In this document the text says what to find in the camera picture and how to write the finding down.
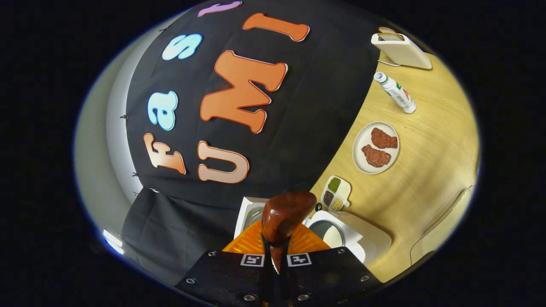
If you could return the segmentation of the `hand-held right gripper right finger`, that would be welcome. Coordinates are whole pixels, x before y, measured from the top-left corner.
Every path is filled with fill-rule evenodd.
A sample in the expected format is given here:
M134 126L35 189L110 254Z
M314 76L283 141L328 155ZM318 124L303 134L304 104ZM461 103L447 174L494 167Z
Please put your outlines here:
M288 307L344 307L381 289L349 248L330 248L304 225L284 244L282 300Z

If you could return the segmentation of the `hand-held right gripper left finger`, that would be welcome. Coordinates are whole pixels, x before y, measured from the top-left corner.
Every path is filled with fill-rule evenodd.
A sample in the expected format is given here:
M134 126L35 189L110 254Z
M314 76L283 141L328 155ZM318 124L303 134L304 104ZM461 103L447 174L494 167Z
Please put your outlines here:
M252 223L223 250L205 251L175 288L207 306L273 306L272 260L264 249L261 222Z

